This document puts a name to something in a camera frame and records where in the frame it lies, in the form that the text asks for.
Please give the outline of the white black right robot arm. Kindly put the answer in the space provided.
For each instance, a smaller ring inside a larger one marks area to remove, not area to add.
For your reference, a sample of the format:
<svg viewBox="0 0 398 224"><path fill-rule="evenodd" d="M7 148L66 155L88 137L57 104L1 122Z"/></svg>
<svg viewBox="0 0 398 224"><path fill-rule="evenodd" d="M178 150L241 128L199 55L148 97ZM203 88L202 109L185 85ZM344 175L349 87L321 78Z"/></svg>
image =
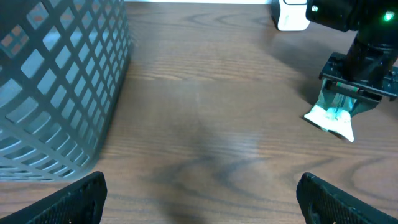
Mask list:
<svg viewBox="0 0 398 224"><path fill-rule="evenodd" d="M306 18L342 32L355 31L346 54L334 52L320 72L326 89L355 100L351 116L397 99L397 1L308 0Z"/></svg>

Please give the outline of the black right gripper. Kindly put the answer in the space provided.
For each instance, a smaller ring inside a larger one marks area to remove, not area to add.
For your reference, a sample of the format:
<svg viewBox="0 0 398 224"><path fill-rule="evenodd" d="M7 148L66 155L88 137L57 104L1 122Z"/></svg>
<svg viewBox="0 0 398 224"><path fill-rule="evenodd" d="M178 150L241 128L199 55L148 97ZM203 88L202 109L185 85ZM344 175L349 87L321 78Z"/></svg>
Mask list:
<svg viewBox="0 0 398 224"><path fill-rule="evenodd" d="M397 67L383 76L381 82L371 84L370 81L349 81L342 73L345 54L333 52L319 74L323 79L322 87L315 103L328 109L334 100L335 93L357 99L350 111L351 117L374 109L383 96L390 101L397 99Z"/></svg>

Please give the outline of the white wet wipes pack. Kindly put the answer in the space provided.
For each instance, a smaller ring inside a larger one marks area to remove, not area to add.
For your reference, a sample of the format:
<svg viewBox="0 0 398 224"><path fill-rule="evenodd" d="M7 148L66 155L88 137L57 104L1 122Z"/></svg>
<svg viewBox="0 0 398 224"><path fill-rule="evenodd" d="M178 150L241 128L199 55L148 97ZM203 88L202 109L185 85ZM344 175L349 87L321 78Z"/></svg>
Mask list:
<svg viewBox="0 0 398 224"><path fill-rule="evenodd" d="M303 117L324 131L333 132L349 142L353 142L354 134L350 111L356 100L340 93L335 93L331 107L323 109L315 104Z"/></svg>

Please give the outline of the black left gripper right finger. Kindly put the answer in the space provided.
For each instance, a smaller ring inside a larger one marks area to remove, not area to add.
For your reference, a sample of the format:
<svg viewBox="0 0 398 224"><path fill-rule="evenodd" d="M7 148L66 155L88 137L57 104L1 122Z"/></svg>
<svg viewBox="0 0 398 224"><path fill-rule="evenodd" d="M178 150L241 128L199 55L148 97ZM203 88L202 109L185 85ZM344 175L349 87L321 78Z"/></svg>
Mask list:
<svg viewBox="0 0 398 224"><path fill-rule="evenodd" d="M397 219L306 172L296 190L306 224L397 224Z"/></svg>

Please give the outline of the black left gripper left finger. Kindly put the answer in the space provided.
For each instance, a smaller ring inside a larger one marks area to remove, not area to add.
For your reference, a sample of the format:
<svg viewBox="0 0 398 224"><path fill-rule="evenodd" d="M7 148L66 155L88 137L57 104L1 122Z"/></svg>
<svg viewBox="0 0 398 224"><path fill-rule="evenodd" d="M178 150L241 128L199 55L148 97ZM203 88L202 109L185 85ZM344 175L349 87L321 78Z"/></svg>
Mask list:
<svg viewBox="0 0 398 224"><path fill-rule="evenodd" d="M22 210L1 218L1 223L99 223L107 193L104 174L96 171Z"/></svg>

